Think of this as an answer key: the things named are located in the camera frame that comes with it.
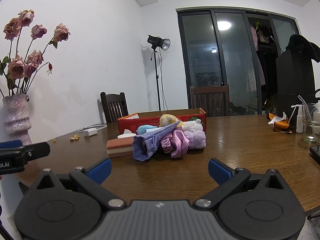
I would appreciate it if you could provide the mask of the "brown layered sponge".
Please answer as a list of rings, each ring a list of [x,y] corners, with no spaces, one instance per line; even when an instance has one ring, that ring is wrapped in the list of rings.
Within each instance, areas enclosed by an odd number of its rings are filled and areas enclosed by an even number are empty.
[[[106,144],[108,158],[132,156],[133,137],[109,140]]]

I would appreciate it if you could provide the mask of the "lavender fluffy towel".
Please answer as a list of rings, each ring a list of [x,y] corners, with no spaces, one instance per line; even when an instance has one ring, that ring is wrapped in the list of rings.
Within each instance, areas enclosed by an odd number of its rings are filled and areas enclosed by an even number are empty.
[[[189,140],[189,150],[201,150],[206,147],[206,134],[200,119],[183,122],[182,131]]]

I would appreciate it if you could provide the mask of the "white foam sponge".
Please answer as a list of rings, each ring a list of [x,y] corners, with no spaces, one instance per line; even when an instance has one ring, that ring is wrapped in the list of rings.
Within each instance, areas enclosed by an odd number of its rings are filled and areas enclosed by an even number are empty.
[[[120,134],[117,136],[118,139],[123,139],[123,138],[129,138],[129,137],[135,137],[136,133],[132,133],[129,129],[124,129],[123,134]]]

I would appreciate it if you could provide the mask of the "purple knitted cloth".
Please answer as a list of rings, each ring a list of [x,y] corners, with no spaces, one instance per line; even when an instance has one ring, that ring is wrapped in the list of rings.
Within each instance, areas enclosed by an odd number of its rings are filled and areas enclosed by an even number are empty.
[[[162,138],[171,133],[179,123],[177,121],[168,126],[133,137],[133,158],[137,161],[149,160],[159,148]]]

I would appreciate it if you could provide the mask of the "pink satin pouch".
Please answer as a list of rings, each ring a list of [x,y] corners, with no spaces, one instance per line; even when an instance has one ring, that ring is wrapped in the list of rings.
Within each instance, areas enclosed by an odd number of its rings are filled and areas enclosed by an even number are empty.
[[[161,139],[161,147],[172,159],[183,158],[188,151],[189,139],[181,128],[175,128]]]

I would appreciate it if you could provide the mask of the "light blue plush toy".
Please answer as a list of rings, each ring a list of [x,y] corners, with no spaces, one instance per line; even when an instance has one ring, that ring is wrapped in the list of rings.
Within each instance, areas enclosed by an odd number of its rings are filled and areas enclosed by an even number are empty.
[[[141,125],[138,127],[137,129],[137,134],[138,135],[143,135],[147,132],[152,132],[152,131],[156,131],[157,129],[159,129],[158,126],[151,126],[151,125]]]

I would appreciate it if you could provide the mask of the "yellow plush toy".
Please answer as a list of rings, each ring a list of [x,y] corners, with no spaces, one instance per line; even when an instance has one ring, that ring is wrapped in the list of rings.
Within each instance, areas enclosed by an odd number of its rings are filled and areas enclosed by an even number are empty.
[[[178,125],[180,124],[180,120],[176,116],[172,114],[163,114],[159,119],[159,126],[165,127],[176,122],[178,122]]]

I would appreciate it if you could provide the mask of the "small yellow candy pile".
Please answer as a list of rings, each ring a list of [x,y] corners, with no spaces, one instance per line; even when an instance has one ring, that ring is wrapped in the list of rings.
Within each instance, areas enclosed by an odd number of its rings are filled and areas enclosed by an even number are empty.
[[[76,134],[69,137],[70,142],[78,141],[79,139],[80,139],[80,137]]]

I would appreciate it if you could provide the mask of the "red cardboard box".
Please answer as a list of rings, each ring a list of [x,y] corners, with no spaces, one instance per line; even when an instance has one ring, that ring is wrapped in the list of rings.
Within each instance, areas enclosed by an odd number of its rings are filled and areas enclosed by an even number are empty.
[[[199,119],[205,131],[206,117],[206,112],[201,108],[133,113],[118,119],[118,129],[120,133],[126,129],[134,133],[142,125],[160,127],[180,121],[180,126],[182,126],[182,122]]]

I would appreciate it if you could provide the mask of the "white paper sheet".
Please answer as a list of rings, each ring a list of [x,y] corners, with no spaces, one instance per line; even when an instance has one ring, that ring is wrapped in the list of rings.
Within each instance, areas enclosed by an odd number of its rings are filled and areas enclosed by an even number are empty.
[[[289,120],[285,112],[283,112],[283,116],[277,116],[277,114],[267,113],[266,117],[269,120],[269,125],[273,125],[276,122],[287,123]]]

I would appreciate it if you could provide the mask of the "dark wooden chair by door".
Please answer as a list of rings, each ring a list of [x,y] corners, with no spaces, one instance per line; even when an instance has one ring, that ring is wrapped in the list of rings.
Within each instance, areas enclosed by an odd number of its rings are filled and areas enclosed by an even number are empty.
[[[190,106],[203,109],[208,117],[230,116],[229,85],[190,86]]]

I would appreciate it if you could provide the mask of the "white spray bottle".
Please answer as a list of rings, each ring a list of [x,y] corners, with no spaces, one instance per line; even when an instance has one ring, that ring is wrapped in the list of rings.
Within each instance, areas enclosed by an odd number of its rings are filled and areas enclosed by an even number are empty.
[[[296,118],[296,132],[303,133],[303,109],[302,105],[291,106],[294,110],[298,108],[297,118]]]

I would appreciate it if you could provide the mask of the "glass jar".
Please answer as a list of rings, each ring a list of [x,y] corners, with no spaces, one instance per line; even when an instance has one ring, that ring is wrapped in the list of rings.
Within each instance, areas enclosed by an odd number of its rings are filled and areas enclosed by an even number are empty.
[[[308,103],[302,107],[303,141],[310,144],[319,143],[319,102]]]

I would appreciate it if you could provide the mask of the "sliding glass door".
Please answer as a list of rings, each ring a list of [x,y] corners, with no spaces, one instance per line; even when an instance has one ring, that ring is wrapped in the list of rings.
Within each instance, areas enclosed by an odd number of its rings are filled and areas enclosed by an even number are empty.
[[[230,115],[277,111],[276,59],[297,34],[294,19],[245,9],[191,9],[177,14],[190,86],[229,85]]]

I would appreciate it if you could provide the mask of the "black garment on stand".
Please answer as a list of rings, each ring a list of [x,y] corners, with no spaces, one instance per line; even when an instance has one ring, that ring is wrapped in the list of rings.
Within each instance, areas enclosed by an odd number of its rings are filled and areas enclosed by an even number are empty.
[[[290,50],[299,56],[305,56],[317,63],[320,62],[320,48],[315,43],[308,41],[304,36],[293,34],[289,38],[286,50]]]

